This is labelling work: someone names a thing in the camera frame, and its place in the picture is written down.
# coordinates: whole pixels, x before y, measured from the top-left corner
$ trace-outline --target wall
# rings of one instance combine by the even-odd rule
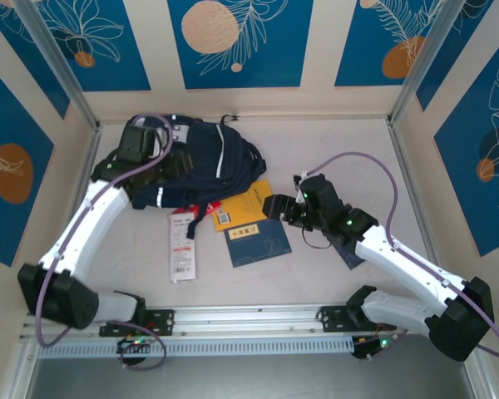
[[[35,6],[94,112],[108,121],[144,110],[387,115],[442,3],[42,0]],[[25,41],[16,23],[0,17],[4,34],[15,36],[10,42]]]
[[[27,313],[18,268],[67,222],[92,135],[52,77],[31,73],[48,70],[40,55],[16,50],[0,33],[0,387]]]
[[[499,324],[499,0],[468,22],[467,44],[453,33],[442,47],[463,48],[454,65],[433,64],[397,128],[442,265],[490,284]],[[499,349],[491,332],[484,343]]]

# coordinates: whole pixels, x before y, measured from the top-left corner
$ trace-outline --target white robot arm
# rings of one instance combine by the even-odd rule
[[[331,244],[383,268],[419,297],[402,298],[364,286],[346,303],[348,320],[360,330],[363,326],[369,329],[373,323],[384,323],[420,333],[450,358],[465,360],[489,326],[451,288],[464,292],[493,319],[488,285],[479,278],[466,282],[393,237],[389,239],[387,230],[374,217],[344,204],[324,175],[295,176],[294,183],[299,187],[297,199],[272,195],[265,200],[263,212],[269,219],[283,220],[308,231],[320,230]]]
[[[24,264],[19,270],[17,278],[31,314],[36,314],[39,304],[42,317],[70,328],[83,329],[109,320],[141,325],[146,313],[143,298],[112,290],[94,292],[85,281],[98,245],[138,190],[149,183],[180,178],[191,168],[186,153],[168,151],[171,139],[163,137],[168,131],[186,133],[189,118],[172,116],[170,128],[166,128],[166,119],[166,123],[154,119],[159,127],[142,126],[144,118],[128,122],[119,147],[94,169],[85,198],[59,240],[37,265]]]

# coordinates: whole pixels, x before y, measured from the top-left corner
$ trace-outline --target metal bar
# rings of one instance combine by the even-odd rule
[[[423,43],[422,49],[403,83],[403,88],[399,93],[396,103],[390,111],[390,123],[393,126],[395,126],[395,123],[405,111],[410,100],[416,95],[419,85],[431,67],[443,41],[451,31],[452,24],[457,19],[465,3],[466,0],[447,0],[443,4],[442,10],[438,14],[436,21],[432,24],[431,31],[428,33],[427,39]]]
[[[117,357],[116,341],[65,342],[43,348],[39,359],[78,359]],[[351,337],[312,338],[253,338],[174,340],[163,338],[167,357],[251,356],[251,355],[301,355],[315,353],[352,353]],[[126,357],[161,357],[163,351],[157,343],[142,348]]]
[[[327,337],[367,336],[371,332],[324,332],[316,314],[323,305],[246,306],[211,308],[174,308],[175,323],[170,339],[210,338],[267,338],[267,337]],[[29,340],[34,331],[34,318],[28,316],[21,332],[21,341]],[[63,342],[88,338],[107,341],[114,338],[98,337],[102,323],[93,323],[84,330],[71,330]],[[42,321],[44,335],[56,337],[63,326],[48,320]]]
[[[0,391],[0,399],[25,399],[37,362],[39,345],[35,340],[16,344],[17,363],[8,374],[8,379]]]
[[[475,349],[464,362],[475,397],[481,399],[499,399],[499,381],[492,362],[483,352]]]
[[[416,215],[417,226],[419,227],[419,232],[422,235],[423,244],[425,245],[425,250],[427,251],[427,258],[434,264],[438,264],[438,259],[436,255],[436,250],[432,244],[430,229],[427,226],[427,221],[425,219],[425,214],[422,211],[421,201],[417,195],[417,188],[414,184],[414,180],[410,174],[410,163],[405,156],[403,151],[403,145],[399,139],[399,134],[396,131],[396,127],[392,125],[390,120],[388,123],[388,133],[390,134],[390,139],[392,140],[393,150],[398,158],[399,168],[403,174],[403,180],[405,181],[405,186],[407,187],[408,196],[410,197],[410,202],[413,206],[414,214]]]
[[[46,23],[42,20],[36,3],[31,0],[12,0],[12,4],[63,90],[77,107],[85,122],[95,130],[96,116],[83,95],[82,87],[70,65],[68,65]]]
[[[96,128],[94,135],[92,136],[91,145],[89,147],[89,152],[87,153],[86,161],[83,166],[82,176],[80,177],[77,185],[76,195],[74,197],[74,205],[72,206],[72,211],[69,219],[72,219],[72,216],[76,213],[85,197],[87,186],[89,185],[89,181],[91,180],[92,168],[96,159],[96,153],[98,152],[98,146],[100,145],[102,131],[103,125],[99,125]]]

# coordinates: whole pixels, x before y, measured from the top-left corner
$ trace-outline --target book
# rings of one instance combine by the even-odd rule
[[[225,229],[224,235],[234,268],[292,252],[278,220],[265,219]]]
[[[243,194],[221,201],[221,206],[213,213],[216,231],[232,229],[266,219],[263,214],[264,199],[272,195],[267,180],[255,181]]]

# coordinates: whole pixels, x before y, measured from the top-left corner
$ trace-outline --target backpack strap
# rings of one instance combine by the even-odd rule
[[[205,214],[207,213],[207,205],[209,205],[209,204],[199,204],[200,212],[198,212],[196,219],[194,219],[190,222],[189,227],[186,231],[186,238],[194,239],[195,232],[196,232],[196,226],[198,225],[198,223],[201,220],[203,220],[203,218],[205,217]]]
[[[225,118],[229,116],[231,118],[231,121],[237,121],[239,117],[237,115],[230,115],[230,114],[225,114],[221,117],[220,119],[220,124],[225,125]]]

